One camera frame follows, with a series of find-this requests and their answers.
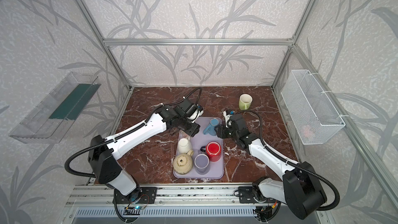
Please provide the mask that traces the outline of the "blue mug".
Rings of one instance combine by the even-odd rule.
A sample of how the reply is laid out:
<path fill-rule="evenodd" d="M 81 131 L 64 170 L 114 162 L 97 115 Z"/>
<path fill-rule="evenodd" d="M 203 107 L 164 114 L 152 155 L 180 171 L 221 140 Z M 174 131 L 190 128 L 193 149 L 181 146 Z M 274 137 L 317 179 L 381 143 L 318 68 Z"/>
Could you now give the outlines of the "blue mug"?
<path fill-rule="evenodd" d="M 204 129 L 203 134 L 204 135 L 211 135 L 211 136 L 216 136 L 217 131 L 216 127 L 220 124 L 219 120 L 217 118 L 213 118 L 210 120 L 208 126 Z"/>

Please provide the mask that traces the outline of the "light green mug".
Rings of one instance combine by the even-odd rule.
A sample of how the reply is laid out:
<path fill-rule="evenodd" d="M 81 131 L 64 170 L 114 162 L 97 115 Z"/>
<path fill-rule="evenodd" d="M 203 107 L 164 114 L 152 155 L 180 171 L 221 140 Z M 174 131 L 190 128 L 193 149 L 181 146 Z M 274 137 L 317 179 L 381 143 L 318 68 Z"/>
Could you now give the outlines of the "light green mug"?
<path fill-rule="evenodd" d="M 250 106 L 251 106 L 251 104 L 252 104 L 252 101 L 253 101 L 253 98 L 252 98 L 252 96 L 251 95 L 249 95 L 249 94 L 242 94 L 240 97 L 239 97 L 239 109 L 241 110 L 241 111 L 243 111 L 243 110 L 248 110 L 249 108 L 250 108 Z"/>

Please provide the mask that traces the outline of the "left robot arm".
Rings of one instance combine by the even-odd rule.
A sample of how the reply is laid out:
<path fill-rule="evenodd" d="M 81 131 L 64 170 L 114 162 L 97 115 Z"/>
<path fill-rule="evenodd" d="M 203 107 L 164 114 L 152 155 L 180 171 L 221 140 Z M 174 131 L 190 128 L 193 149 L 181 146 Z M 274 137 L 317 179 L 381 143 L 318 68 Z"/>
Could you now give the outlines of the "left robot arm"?
<path fill-rule="evenodd" d="M 127 152 L 152 136 L 168 129 L 178 128 L 193 137 L 200 125 L 195 121 L 203 114 L 203 108 L 195 110 L 190 117 L 179 115 L 174 109 L 164 106 L 154 111 L 148 120 L 130 127 L 120 133 L 107 137 L 94 137 L 91 145 L 99 145 L 89 151 L 89 163 L 96 180 L 117 190 L 130 201 L 138 199 L 142 190 L 136 180 L 118 163 Z"/>

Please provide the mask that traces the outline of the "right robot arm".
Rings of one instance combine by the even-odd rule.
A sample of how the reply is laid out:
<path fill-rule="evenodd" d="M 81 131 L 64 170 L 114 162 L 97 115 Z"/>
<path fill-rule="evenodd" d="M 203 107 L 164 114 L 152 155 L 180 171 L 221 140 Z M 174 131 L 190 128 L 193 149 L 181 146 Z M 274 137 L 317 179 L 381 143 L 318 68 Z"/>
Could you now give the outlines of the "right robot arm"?
<path fill-rule="evenodd" d="M 251 194 L 255 201 L 264 203 L 273 199 L 284 203 L 299 219 L 321 209 L 327 196 L 319 176 L 309 163 L 289 159 L 267 144 L 259 134 L 250 132 L 241 113 L 225 111 L 223 115 L 225 121 L 216 127 L 217 137 L 233 139 L 237 146 L 263 162 L 279 178 L 261 177 L 254 181 Z"/>

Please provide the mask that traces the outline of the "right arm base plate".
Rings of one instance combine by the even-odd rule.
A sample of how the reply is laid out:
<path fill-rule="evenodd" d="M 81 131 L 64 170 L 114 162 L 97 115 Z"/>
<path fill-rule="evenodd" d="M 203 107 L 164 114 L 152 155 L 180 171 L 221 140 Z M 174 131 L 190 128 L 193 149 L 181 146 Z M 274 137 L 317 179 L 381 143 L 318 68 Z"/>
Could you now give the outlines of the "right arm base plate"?
<path fill-rule="evenodd" d="M 276 199 L 265 197 L 258 188 L 253 186 L 238 187 L 238 197 L 240 203 L 265 203 L 274 204 Z"/>

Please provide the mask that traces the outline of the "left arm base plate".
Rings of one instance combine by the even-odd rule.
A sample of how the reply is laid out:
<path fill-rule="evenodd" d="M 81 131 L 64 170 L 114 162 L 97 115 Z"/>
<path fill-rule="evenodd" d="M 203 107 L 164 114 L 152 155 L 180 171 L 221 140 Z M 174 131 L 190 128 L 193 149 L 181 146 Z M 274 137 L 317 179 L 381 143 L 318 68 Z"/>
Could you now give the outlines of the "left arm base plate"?
<path fill-rule="evenodd" d="M 157 196 L 157 187 L 136 188 L 127 196 L 115 189 L 113 203 L 116 204 L 154 204 Z"/>

